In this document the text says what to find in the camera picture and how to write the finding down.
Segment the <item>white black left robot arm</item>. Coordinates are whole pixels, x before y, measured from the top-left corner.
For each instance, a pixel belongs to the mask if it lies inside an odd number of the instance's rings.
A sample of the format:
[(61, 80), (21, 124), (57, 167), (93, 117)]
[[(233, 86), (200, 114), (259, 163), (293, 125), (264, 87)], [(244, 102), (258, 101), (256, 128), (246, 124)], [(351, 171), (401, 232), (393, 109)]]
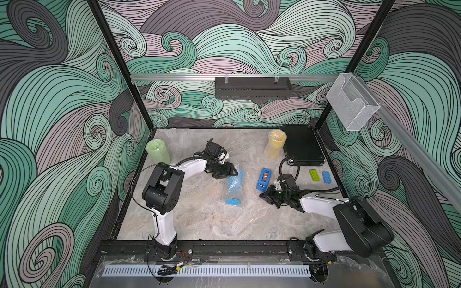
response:
[(172, 210), (180, 199), (183, 182), (203, 172), (216, 180), (238, 176), (238, 170), (228, 158), (227, 150), (210, 139), (203, 151), (191, 157), (175, 164), (160, 162), (155, 165), (142, 199), (155, 224), (152, 241), (161, 258), (171, 259), (176, 255), (178, 235)]

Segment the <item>blue tape dispenser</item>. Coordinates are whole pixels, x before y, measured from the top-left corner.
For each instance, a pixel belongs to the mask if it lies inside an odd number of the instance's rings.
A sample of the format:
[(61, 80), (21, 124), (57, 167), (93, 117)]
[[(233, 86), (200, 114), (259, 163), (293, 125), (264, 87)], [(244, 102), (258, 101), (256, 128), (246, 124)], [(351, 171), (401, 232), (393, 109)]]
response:
[(258, 183), (256, 185), (256, 189), (260, 191), (261, 193), (266, 192), (269, 184), (270, 184), (270, 179), (271, 179), (271, 170), (263, 168), (261, 171), (261, 174), (259, 175), (258, 178)]

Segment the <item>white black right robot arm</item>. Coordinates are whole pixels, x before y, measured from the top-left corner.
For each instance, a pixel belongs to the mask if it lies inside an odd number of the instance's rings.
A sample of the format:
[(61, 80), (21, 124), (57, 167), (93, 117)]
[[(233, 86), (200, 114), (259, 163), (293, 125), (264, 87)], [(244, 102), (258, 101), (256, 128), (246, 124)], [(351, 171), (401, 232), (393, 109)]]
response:
[(336, 220), (340, 229), (318, 230), (306, 237), (304, 250), (309, 260), (319, 261), (324, 254), (353, 252), (363, 258), (389, 245), (394, 233), (389, 225), (361, 196), (329, 198), (340, 188), (301, 189), (295, 177), (283, 174), (274, 184), (261, 190), (260, 198), (281, 208), (289, 206), (299, 212), (319, 214)]

